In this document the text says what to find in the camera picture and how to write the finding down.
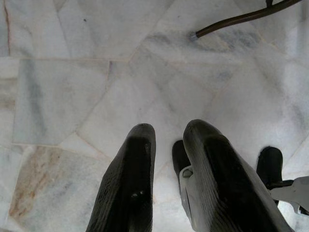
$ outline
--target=marble floor tile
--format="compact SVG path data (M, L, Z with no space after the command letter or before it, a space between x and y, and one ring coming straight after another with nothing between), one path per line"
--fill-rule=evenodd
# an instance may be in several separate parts
M234 0L237 6L244 12L266 8L264 0ZM259 31L266 42L270 43L276 39L284 40L286 34L299 22L304 20L309 13L308 1L301 1L283 11L251 21L252 25Z
M262 50L282 57L269 46ZM259 152L267 145L282 150L285 164L309 132L305 104L309 96L305 97L308 70L289 60L281 59L280 63L265 53L244 63L213 101L205 118L252 167L256 167Z
M7 0L12 56L69 58L53 0Z
M309 64L309 17L292 28L283 39L273 44L282 52L297 59L305 66Z
M10 0L11 52L129 59L173 0Z
M286 222L291 226L292 229L294 229L295 232L308 231L309 217L296 214L293 207L286 202L280 201L278 208Z
M0 0L0 57L6 57L10 53L7 16L6 1Z
M10 208L25 231L84 232L109 161L52 147L23 155Z
M156 132L157 173L171 160L172 145L186 124L204 115L214 94L143 47L127 65L113 62L109 77L111 87L78 135L114 158L133 126L150 123Z
M19 60L0 58L0 145L11 147Z
M176 0L143 44L153 53L174 62L239 63L242 56L260 42L249 23L218 30L197 41L190 41L189 34L241 13L229 0Z
M108 68L105 61L22 60L14 142L61 143L104 95Z
M6 225L22 155L0 146L0 228Z
M81 155L89 156L95 159L107 159L110 160L107 156L103 155L101 152L96 150L85 140L79 137L76 133L71 134L58 146L61 149L76 152Z
M211 92L224 88L232 79L240 64L207 64L172 62L171 66L205 86Z
M296 179L309 175L309 137L303 142L300 148L286 162L282 171L284 179Z

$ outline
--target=white marble tile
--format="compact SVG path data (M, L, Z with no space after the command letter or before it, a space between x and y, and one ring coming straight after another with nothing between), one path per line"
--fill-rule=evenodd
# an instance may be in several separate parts
M234 0L234 2L244 13L266 8L264 0ZM284 40L286 34L300 21L304 20L308 13L308 1L301 1L283 11L251 21L251 23L267 42L272 42L275 39Z
M84 232L109 161L59 148L24 154L10 216L32 232Z
M153 232L194 232L181 200L154 204Z
M275 53L268 46L261 50ZM283 66L280 66L273 57L265 58L260 54L244 63L212 103L205 118L221 130L253 167L256 167L260 150L267 145L281 149L285 163L309 131L306 125L308 107L302 102L306 99L296 96L305 96L306 85L297 88L304 84L308 70L289 60L282 60Z
M284 38L273 42L282 52L297 59L305 66L309 64L309 17L292 28Z
M173 0L10 0L11 52L129 59Z
M0 145L11 147L19 60L0 58Z
M204 115L213 94L144 48L127 65L112 64L110 78L111 87L78 134L113 158L133 126L150 123L156 132L156 173L171 159L186 124Z
M283 217L295 232L307 232L309 227L309 217L298 215L293 207L286 202L279 202L278 208Z
M67 0L57 6L72 57L129 59L172 2Z
M8 14L6 1L0 0L0 57L9 55Z
M250 24L218 30L195 42L189 40L190 32L238 14L241 10L233 1L176 0L143 44L169 61L239 63L243 59L239 55L251 52L260 42Z
M95 159L110 160L107 156L103 155L101 152L96 150L85 140L79 137L76 133L71 134L68 138L62 141L62 143L60 143L58 147L64 150L76 152L78 154L92 157Z
M0 227L6 225L22 155L0 147Z
M14 142L57 145L104 95L108 62L22 60Z
M183 209L172 161L154 178L153 232L193 232Z
M9 0L12 56L69 58L53 0Z
M226 86L240 67L237 64L207 64L175 62L171 65L208 90L216 92Z
M301 147L286 162L282 171L284 179L296 179L297 177L309 175L309 137Z

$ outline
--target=floor crack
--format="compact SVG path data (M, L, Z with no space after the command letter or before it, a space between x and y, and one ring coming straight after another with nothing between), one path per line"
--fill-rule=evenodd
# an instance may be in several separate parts
M8 51L9 51L9 56L10 56L11 55L11 45L10 45L11 32L10 32L9 13L8 13L7 8L6 8L6 0L3 0L3 8L4 8L4 13L5 13L5 21L6 21L6 25L7 25L7 28L8 28Z

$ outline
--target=rubber tip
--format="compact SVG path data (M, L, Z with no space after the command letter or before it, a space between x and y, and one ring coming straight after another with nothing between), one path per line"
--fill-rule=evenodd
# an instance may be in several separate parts
M198 39L197 34L195 32L191 32L189 34L189 38L191 41L196 41Z

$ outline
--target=brown stain on marble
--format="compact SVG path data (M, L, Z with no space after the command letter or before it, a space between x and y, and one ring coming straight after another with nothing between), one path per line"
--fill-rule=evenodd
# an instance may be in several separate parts
M33 209L36 197L61 177L57 169L61 149L38 147L24 161L16 184L11 203L10 216L19 220Z

